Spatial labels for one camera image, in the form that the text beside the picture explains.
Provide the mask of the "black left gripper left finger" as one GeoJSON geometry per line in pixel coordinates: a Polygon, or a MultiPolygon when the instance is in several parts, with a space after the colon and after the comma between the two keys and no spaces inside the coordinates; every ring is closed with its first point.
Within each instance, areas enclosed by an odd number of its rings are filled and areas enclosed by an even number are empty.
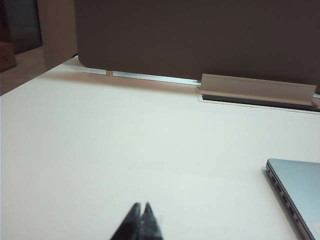
{"type": "Polygon", "coordinates": [[[141,204],[136,202],[130,208],[111,240],[137,240],[141,217],[141,204]]]}

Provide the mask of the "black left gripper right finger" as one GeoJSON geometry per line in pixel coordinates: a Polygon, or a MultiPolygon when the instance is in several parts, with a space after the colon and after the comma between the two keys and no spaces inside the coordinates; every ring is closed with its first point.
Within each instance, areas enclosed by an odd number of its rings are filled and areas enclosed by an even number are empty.
{"type": "Polygon", "coordinates": [[[146,203],[139,225],[140,240],[163,240],[163,235],[149,202],[146,203]]]}

